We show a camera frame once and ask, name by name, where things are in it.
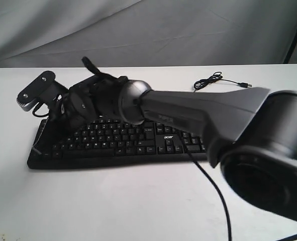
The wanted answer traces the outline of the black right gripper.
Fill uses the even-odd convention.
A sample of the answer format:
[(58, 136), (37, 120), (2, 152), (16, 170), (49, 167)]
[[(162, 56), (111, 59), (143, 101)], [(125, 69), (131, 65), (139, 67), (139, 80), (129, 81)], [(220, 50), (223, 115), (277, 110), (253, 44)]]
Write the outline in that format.
[(73, 133), (83, 125), (104, 116), (121, 119), (119, 95), (123, 77), (93, 75), (70, 88), (54, 81), (57, 94), (62, 98), (53, 104), (52, 121), (41, 121), (32, 151), (42, 154), (63, 138), (63, 133)]

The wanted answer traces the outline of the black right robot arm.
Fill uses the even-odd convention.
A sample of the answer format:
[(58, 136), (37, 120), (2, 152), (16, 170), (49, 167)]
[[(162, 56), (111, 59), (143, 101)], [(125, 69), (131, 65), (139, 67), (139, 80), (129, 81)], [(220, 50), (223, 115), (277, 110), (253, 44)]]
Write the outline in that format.
[(153, 90), (148, 83), (99, 71), (65, 88), (43, 74), (35, 97), (49, 108), (53, 137), (98, 116), (139, 125), (160, 122), (201, 137), (212, 167), (260, 209), (297, 221), (297, 93), (253, 87), (231, 92)]

